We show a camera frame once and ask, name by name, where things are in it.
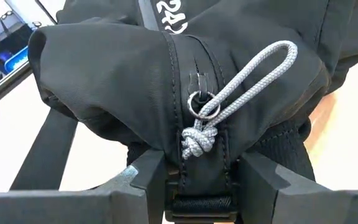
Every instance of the blurred background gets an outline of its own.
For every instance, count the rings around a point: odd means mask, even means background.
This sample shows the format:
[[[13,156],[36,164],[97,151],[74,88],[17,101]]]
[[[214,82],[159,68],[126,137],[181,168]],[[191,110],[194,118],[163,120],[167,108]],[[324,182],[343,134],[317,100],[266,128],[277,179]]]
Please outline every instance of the blurred background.
[[[27,41],[38,27],[53,25],[64,0],[41,3],[0,0],[0,192],[9,189],[49,111],[27,64]],[[317,182],[333,190],[358,189],[358,64],[344,86],[323,99],[311,120],[306,146]],[[125,147],[80,124],[61,190],[102,184],[125,164]]]

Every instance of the black strap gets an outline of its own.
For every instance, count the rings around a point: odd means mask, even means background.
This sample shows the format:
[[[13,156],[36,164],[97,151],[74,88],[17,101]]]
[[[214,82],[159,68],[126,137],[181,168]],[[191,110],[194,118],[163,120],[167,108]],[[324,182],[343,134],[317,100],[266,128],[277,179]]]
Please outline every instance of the black strap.
[[[11,190],[58,190],[77,124],[51,109]]]

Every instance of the printed logo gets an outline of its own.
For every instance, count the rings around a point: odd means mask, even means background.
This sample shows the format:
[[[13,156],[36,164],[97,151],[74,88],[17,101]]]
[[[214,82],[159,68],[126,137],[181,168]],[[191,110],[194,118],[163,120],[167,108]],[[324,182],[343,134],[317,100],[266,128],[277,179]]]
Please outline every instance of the printed logo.
[[[165,26],[165,30],[169,30],[174,34],[181,34],[183,31],[186,30],[188,25],[188,23],[185,22],[178,30],[172,29],[173,25],[186,20],[186,15],[184,13],[177,13],[180,8],[181,0],[171,0],[169,2],[169,5],[165,1],[160,1],[157,3],[158,13],[165,14],[165,17],[161,20],[162,24],[169,24]]]

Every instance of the metal ring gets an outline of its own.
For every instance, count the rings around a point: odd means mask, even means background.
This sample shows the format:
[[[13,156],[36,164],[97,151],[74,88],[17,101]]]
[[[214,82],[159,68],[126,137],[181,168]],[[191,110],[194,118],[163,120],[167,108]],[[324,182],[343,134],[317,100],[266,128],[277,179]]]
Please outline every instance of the metal ring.
[[[191,115],[193,115],[196,119],[198,120],[202,120],[202,121],[211,121],[212,119],[214,119],[215,117],[217,117],[217,115],[219,114],[219,112],[221,111],[221,105],[219,105],[216,109],[215,109],[215,112],[211,115],[208,115],[208,116],[201,116],[199,114],[197,114],[194,110],[193,110],[193,107],[191,106],[191,102],[193,101],[194,97],[197,95],[197,94],[200,94],[201,92],[200,91],[195,91],[194,93],[192,93],[190,96],[189,96],[189,99],[187,100],[187,108],[189,109]],[[210,93],[210,92],[207,92],[207,94],[214,98],[215,95],[213,93]]]

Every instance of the gray paracord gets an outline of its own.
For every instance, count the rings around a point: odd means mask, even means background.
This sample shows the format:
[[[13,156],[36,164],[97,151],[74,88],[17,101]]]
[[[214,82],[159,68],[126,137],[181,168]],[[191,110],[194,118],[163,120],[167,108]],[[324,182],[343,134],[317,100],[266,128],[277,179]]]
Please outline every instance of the gray paracord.
[[[247,76],[268,56],[277,52],[279,49],[287,48],[288,53],[285,60],[272,72],[263,77],[258,83],[251,87],[247,92],[235,100],[223,111],[214,113],[213,116],[208,116],[212,110],[217,108],[220,110],[220,104],[247,78]],[[188,107],[195,116],[196,120],[192,128],[185,128],[182,132],[184,141],[182,141],[183,151],[182,157],[188,159],[190,156],[199,157],[204,152],[209,152],[215,142],[215,136],[218,130],[215,125],[226,119],[228,116],[237,111],[242,105],[246,104],[256,94],[261,92],[270,83],[283,75],[294,63],[298,55],[298,47],[290,41],[283,40],[269,45],[261,52],[259,52],[216,96],[207,102],[198,114],[195,114],[191,108],[191,101],[198,93],[194,92],[188,101]]]

